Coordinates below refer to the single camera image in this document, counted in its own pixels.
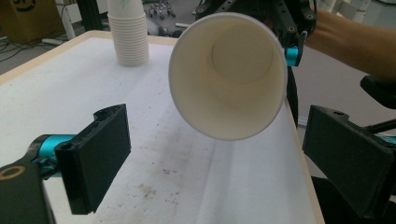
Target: white tabletop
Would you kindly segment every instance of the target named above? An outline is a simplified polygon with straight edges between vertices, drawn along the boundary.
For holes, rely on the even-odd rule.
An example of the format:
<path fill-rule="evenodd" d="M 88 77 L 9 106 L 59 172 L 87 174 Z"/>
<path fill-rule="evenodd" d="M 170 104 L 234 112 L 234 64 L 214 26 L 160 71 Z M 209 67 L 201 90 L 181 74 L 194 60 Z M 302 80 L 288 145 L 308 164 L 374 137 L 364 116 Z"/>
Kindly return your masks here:
<path fill-rule="evenodd" d="M 78 133 L 97 110 L 127 105 L 131 154 L 95 214 L 71 215 L 62 179 L 45 181 L 58 223 L 324 223 L 287 104 L 254 137 L 209 138 L 173 104 L 172 46 L 122 67 L 96 34 L 0 77 L 0 166 L 41 134 Z"/>

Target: brown box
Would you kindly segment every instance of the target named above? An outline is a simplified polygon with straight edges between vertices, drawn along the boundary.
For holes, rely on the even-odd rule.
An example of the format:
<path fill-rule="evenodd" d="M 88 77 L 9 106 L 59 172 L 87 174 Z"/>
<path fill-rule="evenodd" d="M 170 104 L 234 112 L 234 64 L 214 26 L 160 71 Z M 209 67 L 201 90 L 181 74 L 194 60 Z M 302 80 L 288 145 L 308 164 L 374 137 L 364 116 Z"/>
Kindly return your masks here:
<path fill-rule="evenodd" d="M 64 34 L 54 0 L 0 0 L 0 26 L 11 42 L 20 44 Z"/>

